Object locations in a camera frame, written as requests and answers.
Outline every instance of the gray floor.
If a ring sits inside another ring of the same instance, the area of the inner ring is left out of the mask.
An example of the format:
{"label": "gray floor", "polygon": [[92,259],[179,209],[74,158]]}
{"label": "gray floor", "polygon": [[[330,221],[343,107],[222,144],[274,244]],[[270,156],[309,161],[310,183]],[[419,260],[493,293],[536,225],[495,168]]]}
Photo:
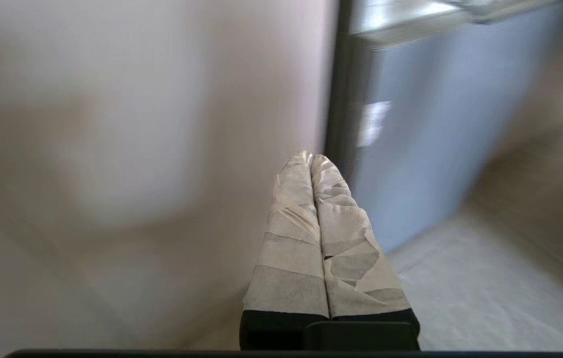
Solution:
{"label": "gray floor", "polygon": [[490,164],[390,258],[422,349],[563,351],[563,128]]}

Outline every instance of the floor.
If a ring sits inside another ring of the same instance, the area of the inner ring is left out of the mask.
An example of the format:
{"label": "floor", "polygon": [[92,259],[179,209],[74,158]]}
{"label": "floor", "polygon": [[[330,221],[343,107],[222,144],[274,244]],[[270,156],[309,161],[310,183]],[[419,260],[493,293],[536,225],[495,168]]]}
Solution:
{"label": "floor", "polygon": [[563,127],[491,163],[390,259],[423,350],[563,351]]}

